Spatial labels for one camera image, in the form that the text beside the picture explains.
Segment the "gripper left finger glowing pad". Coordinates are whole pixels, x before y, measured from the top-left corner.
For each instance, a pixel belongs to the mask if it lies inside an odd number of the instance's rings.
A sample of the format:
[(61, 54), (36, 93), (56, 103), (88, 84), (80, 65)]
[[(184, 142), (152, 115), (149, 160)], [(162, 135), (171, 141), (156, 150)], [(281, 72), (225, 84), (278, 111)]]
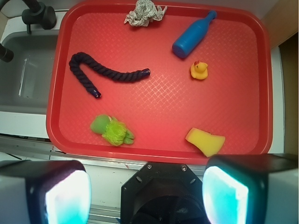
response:
[(86, 224), (91, 180), (77, 160), (0, 163), (2, 224)]

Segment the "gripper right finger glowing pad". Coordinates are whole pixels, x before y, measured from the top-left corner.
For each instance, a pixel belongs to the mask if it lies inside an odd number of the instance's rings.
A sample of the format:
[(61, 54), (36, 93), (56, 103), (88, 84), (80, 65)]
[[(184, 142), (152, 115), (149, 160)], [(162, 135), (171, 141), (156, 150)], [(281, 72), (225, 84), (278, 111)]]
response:
[(214, 155), (202, 181), (203, 204), (212, 224), (299, 222), (296, 155)]

